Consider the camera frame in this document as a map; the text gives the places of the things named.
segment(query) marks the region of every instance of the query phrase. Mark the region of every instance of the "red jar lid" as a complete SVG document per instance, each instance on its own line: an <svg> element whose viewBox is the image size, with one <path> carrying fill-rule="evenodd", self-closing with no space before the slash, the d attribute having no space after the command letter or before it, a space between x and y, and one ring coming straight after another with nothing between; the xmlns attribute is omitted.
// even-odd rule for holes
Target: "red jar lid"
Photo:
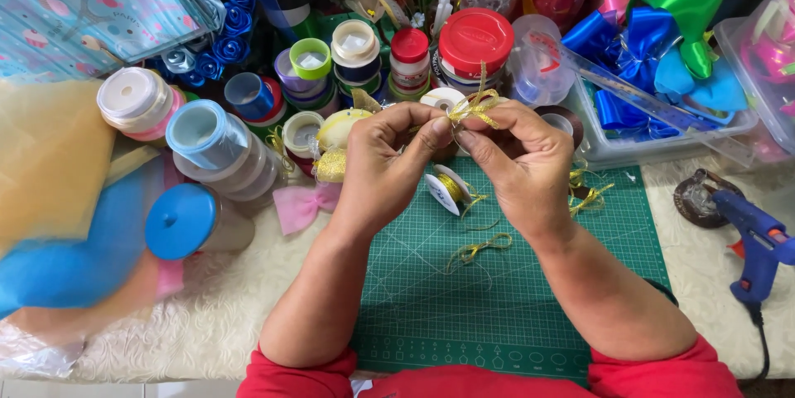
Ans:
<svg viewBox="0 0 795 398"><path fill-rule="evenodd" d="M463 72L499 70L513 47L513 29L507 19L485 8L466 8L448 18L439 35L439 52L444 60Z"/></svg>
<svg viewBox="0 0 795 398"><path fill-rule="evenodd" d="M428 37L419 29L401 29L392 36L390 46L396 60L413 64L428 54Z"/></svg>

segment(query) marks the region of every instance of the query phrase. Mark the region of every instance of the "white lace tablecloth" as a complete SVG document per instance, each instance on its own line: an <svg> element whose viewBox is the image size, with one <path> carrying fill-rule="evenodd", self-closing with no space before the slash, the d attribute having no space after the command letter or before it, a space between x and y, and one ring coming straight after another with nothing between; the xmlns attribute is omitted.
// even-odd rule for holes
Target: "white lace tablecloth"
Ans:
<svg viewBox="0 0 795 398"><path fill-rule="evenodd" d="M762 357L759 334L729 291L742 262L726 245L737 241L738 233L731 226L699 229L684 220L672 203L674 187L699 166L715 168L711 158L703 158L644 166L641 171L682 311L731 371L748 378L760 371ZM725 178L750 200L758 200L793 176L791 170L779 170ZM69 381L242 379L265 316L298 272L328 218L322 212L306 231L283 237L276 211L265 210L255 219L257 235L247 250L187 261L184 291L157 305L149 322L89 340ZM795 273L782 266L763 307L773 378L795 377L793 292ZM0 376L43 379L16 371L0 370Z"/></svg>

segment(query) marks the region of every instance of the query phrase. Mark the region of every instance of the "blue ribbon bow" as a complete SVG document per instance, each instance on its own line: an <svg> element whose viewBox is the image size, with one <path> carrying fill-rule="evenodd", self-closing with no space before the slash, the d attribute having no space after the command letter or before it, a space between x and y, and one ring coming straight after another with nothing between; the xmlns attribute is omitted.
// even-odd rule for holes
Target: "blue ribbon bow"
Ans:
<svg viewBox="0 0 795 398"><path fill-rule="evenodd" d="M614 11L605 15L594 11L572 28L562 42L573 52L654 95L654 74L662 55L680 36L679 27L667 10L652 7L632 8L629 24L619 34ZM618 137L642 142L680 134L609 91L598 91L594 106L602 129L612 130Z"/></svg>

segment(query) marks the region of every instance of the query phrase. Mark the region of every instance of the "blue lid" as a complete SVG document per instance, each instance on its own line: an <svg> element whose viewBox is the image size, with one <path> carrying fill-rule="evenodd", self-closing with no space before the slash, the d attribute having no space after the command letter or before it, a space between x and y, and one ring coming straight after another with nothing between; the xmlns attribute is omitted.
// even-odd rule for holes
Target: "blue lid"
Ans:
<svg viewBox="0 0 795 398"><path fill-rule="evenodd" d="M215 198L205 186L180 184L163 193L146 217L146 245L157 258L179 260L197 251L215 224Z"/></svg>

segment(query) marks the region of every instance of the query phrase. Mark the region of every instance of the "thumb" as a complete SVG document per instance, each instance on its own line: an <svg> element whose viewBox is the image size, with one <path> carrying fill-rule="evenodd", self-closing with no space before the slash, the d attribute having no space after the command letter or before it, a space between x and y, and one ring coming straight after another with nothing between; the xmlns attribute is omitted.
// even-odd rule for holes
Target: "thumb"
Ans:
<svg viewBox="0 0 795 398"><path fill-rule="evenodd" d="M411 139L400 159L412 166L420 166L422 170L437 149L446 147L452 141L451 128L450 118L446 116L427 122Z"/></svg>
<svg viewBox="0 0 795 398"><path fill-rule="evenodd" d="M500 174L510 172L515 165L496 143L476 130L463 130L455 135L455 139L492 182Z"/></svg>

